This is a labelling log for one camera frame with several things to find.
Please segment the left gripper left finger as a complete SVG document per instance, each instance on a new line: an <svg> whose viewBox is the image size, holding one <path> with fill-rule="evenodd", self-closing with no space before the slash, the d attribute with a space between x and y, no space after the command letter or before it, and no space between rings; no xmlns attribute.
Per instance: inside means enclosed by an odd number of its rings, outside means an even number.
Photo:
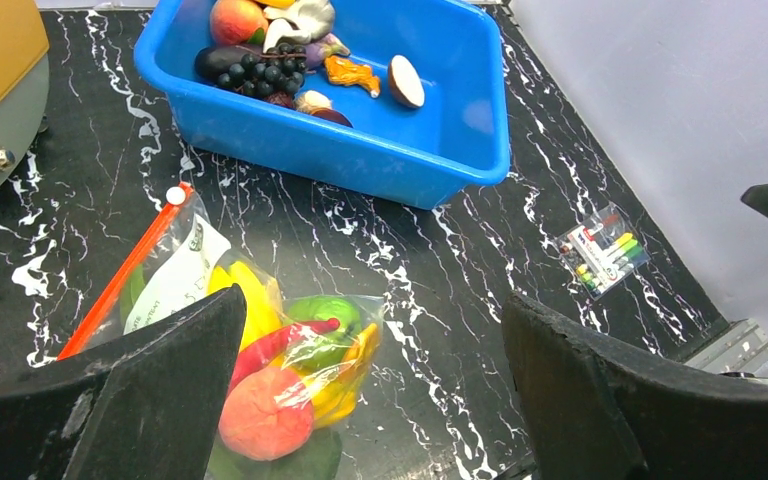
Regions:
<svg viewBox="0 0 768 480"><path fill-rule="evenodd" d="M0 479L200 479L242 338L222 289L0 383Z"/></svg>

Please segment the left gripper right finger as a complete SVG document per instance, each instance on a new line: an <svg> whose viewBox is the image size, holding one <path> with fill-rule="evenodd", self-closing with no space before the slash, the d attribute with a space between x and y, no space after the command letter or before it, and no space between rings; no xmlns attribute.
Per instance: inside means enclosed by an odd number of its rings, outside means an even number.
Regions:
<svg viewBox="0 0 768 480"><path fill-rule="evenodd" d="M709 373L518 294L504 351L542 479L768 479L768 384Z"/></svg>

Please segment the red toy chili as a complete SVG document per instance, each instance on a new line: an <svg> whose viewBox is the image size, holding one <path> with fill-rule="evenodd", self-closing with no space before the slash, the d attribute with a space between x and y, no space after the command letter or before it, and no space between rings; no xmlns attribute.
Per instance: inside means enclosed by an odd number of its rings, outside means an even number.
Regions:
<svg viewBox="0 0 768 480"><path fill-rule="evenodd" d="M291 344L330 333L339 326L340 322L336 318L325 321L296 322L257 339L238 353L228 394L246 377L262 370L282 355Z"/></svg>

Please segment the clear orange zip bag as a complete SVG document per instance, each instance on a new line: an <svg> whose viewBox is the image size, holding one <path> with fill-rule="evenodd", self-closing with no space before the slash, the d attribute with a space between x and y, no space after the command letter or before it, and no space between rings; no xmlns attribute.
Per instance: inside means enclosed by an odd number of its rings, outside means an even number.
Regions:
<svg viewBox="0 0 768 480"><path fill-rule="evenodd" d="M381 299L285 300L193 187L160 213L61 351L107 385L69 479L333 479Z"/></svg>

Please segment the green toy leaf vegetable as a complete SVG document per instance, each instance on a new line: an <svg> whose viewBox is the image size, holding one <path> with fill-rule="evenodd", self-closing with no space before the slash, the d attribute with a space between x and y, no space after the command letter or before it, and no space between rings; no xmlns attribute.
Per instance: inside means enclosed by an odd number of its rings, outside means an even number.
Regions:
<svg viewBox="0 0 768 480"><path fill-rule="evenodd" d="M211 274L207 276L207 290ZM219 432L208 460L208 479L331 479L338 468L342 444L330 426L313 431L308 441L295 452L272 461L251 460L223 444Z"/></svg>

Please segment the yellow toy banana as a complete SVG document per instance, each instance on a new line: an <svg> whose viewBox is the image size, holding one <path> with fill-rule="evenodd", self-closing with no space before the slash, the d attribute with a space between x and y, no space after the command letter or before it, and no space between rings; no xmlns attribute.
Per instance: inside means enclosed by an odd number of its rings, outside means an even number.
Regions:
<svg viewBox="0 0 768 480"><path fill-rule="evenodd" d="M242 288L247 302L239 352L264 335L296 322L329 318L340 322L335 331L291 344L268 366L288 368L301 377L312 397L316 429L352 414L382 341L382 300L350 295L285 300L275 279L242 261L227 268L216 267L208 291L215 293L231 285Z"/></svg>

